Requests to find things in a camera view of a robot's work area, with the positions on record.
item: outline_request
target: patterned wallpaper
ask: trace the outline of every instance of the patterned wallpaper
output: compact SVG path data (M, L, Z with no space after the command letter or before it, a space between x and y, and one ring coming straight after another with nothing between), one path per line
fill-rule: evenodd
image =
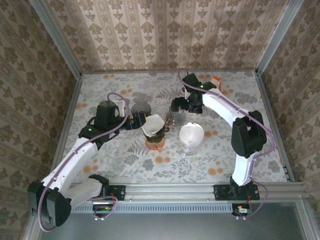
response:
M305 0L263 77L295 176L320 220L319 19L320 1Z
M75 80L27 1L0 0L0 239L29 220L27 187L48 174Z
M288 0L45 0L84 72L254 69Z

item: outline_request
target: purple cable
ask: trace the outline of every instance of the purple cable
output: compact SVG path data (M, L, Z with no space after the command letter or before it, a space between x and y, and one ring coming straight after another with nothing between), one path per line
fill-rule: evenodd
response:
M104 216L104 217L99 217L97 215L97 209L94 210L93 216L96 217L97 219L101 219L101 220L105 220L106 218L108 218L117 208L118 206L118 198L116 198L115 196L101 196L101 197L93 197L90 198L90 201L95 201L95 200L104 200L104 199L114 199L115 200L115 204L112 207L112 210L108 213L108 215Z
M187 74L187 75L189 75L187 69L185 69L185 68L182 68L182 69L186 71L186 74ZM249 115L248 113L246 113L245 111L241 110L240 107L234 105L231 101L229 101L229 100L228 100L226 97L224 97L223 95L219 95L219 94L217 94L217 93L215 93L215 92L213 92L213 91L209 91L209 90L205 90L205 89L202 89L202 88L194 87L194 86L191 86L190 84L185 83L185 82L182 80L181 76L180 76L180 72L181 72L181 70L179 70L179 72L178 72L178 78L179 78L179 81L180 81L184 86L187 86L187 87L189 87L189 88L191 88L191 89L194 89L194 90L197 90L197 91L201 91L201 92L204 92L204 93L212 94L212 95L214 95L214 96L222 99L225 103L227 103L227 104L228 104L229 106L231 106L233 109L237 110L239 113L245 115L245 116L248 117L251 121L254 121L256 124L258 124L258 125L259 125L263 130L265 130L265 132L269 135L270 141L271 141L271 148L270 148L268 151L266 151L266 152L263 152L263 153L260 153L260 154L258 154L258 155L255 155L255 156L252 158L253 163L251 164L250 169L249 169L249 178L250 178L250 180L251 180L253 183L255 183L255 184L257 184L258 186L263 187L263 188L265 189L265 196L264 196L261 204L259 205L259 207L258 207L253 213L247 215L246 217L248 218L248 217L251 217L251 216L255 215L256 212L259 211L259 210L261 209L261 207L263 206L263 204L266 202L266 199L267 199L267 197L268 197L268 193L269 193L269 192L268 192L268 189L266 188L266 186L264 186L263 184L255 181L255 180L252 178L253 166L254 166L254 162L256 161L256 159L257 159L258 157L263 157L263 156L266 156L266 155L269 156L270 153L272 153L272 152L275 150L275 139L274 139L274 137L273 137L272 132L271 132L268 128L266 128L261 122L259 122L258 120L256 120L256 119L253 118L252 116L250 116L250 115Z
M55 178L59 175L59 173L62 171L62 169L64 169L64 167L68 164L68 162L70 161L70 159L81 149L83 148L85 145L87 145L88 143L91 143L92 141L98 139L98 138L101 138L105 135L109 135L109 134L112 134L114 133L115 131L117 131L119 128L121 128L121 126L123 124L125 124L128 116L129 116L129 106L128 106L128 103L126 101L126 99L121 96L120 94L116 93L116 92L110 92L108 95L107 95L107 99L110 100L110 95L116 95L118 97L120 97L123 101L124 101L124 105L125 105L125 108L126 108L126 111L125 111L125 116L124 116L124 119L123 121L118 125L116 126L114 129L111 129L107 132L104 132L98 136L95 136L91 139L89 139L88 141L84 142L83 144L81 144L75 151L73 151L70 156L65 160L65 162L61 165L61 167L56 171L56 173L53 175L52 179L49 181L49 183L45 186L41 196L40 196L40 200L39 200L39 204L38 204L38 212L37 212L37 215L38 215L38 222L39 222L39 225L40 225L40 228L44 231L44 232L51 232L54 228L46 228L44 226L44 223L42 221L42 216L41 216L41 212L42 212L42 203L44 201L44 198L45 198L45 194L46 192L48 191L50 185L55 181Z

